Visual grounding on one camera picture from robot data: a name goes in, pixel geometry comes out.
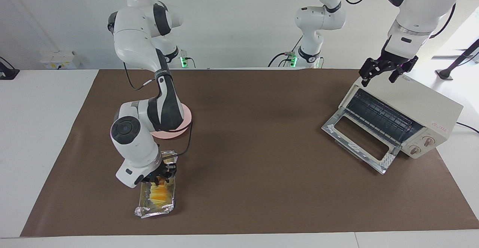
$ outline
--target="white wall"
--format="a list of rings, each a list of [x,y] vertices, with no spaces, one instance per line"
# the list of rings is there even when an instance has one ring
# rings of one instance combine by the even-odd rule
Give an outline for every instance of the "white wall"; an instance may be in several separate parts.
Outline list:
[[[36,49],[41,47],[38,36],[21,23],[8,1],[0,1],[0,54],[23,68],[36,68]],[[125,1],[21,0],[59,50],[74,50],[86,68],[95,69],[121,67],[106,23],[112,12],[125,6]],[[267,66],[275,54],[291,50],[300,37],[301,31],[294,24],[296,10],[320,6],[317,0],[162,1],[183,9],[183,26],[174,29],[173,36],[199,67]],[[347,11],[345,27],[323,32],[325,67],[357,68],[367,57],[378,57],[398,12],[387,0],[343,6]],[[420,60],[432,57],[477,6],[479,0],[460,0],[449,27],[426,44]]]

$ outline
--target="round black joint cap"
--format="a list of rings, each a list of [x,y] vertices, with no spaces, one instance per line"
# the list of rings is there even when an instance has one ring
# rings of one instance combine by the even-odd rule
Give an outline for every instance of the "round black joint cap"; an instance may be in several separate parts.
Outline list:
[[[130,144],[140,132],[140,122],[133,116],[125,116],[115,121],[111,134],[113,139],[120,144]]]

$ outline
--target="green light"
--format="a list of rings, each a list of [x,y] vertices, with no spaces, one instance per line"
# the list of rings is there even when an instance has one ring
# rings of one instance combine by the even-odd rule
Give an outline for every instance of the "green light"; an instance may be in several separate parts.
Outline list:
[[[296,67],[296,62],[298,61],[296,56],[293,56],[293,60],[291,61],[291,67]]]
[[[185,68],[188,66],[188,63],[183,57],[180,57],[180,60],[181,60],[181,67]]]

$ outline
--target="aluminum foil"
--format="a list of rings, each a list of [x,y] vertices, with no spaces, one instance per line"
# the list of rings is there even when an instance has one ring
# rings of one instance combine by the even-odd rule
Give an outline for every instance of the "aluminum foil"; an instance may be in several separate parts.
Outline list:
[[[161,151],[163,157],[176,155],[175,151]],[[177,156],[166,159],[165,164],[176,163],[178,159]],[[159,203],[155,199],[150,199],[151,188],[153,190],[156,188],[154,183],[141,183],[140,191],[140,202],[138,207],[135,209],[135,215],[143,218],[150,216],[156,216],[161,214],[169,214],[175,207],[175,177],[170,178],[169,182],[166,183],[164,180],[161,182],[161,186],[164,185],[166,188],[167,197],[164,202]]]

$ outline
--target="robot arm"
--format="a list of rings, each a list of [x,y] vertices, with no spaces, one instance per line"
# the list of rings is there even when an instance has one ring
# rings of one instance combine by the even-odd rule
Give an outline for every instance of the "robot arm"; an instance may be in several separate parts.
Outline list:
[[[141,181],[156,182],[157,176],[171,178],[176,172],[176,168],[163,163],[159,146],[150,134],[175,130],[184,119],[167,59],[152,39],[167,35],[181,21],[172,18],[166,5],[161,4],[151,4],[151,0],[128,0],[129,6],[112,14],[108,25],[118,57],[127,64],[154,72],[159,89],[154,98],[123,103],[110,130],[113,145],[125,158],[116,177],[131,188]],[[171,49],[171,43],[156,45]]]
[[[303,32],[303,42],[295,49],[297,66],[316,67],[323,44],[320,30],[337,30],[344,26],[346,14],[341,0],[319,0],[324,6],[308,6],[296,12],[295,23]]]
[[[359,74],[363,86],[385,71],[393,71],[391,83],[405,72],[411,71],[418,60],[419,49],[437,28],[439,20],[457,0],[389,0],[400,8],[394,23],[388,32],[388,40],[381,56],[374,60],[368,58]]]

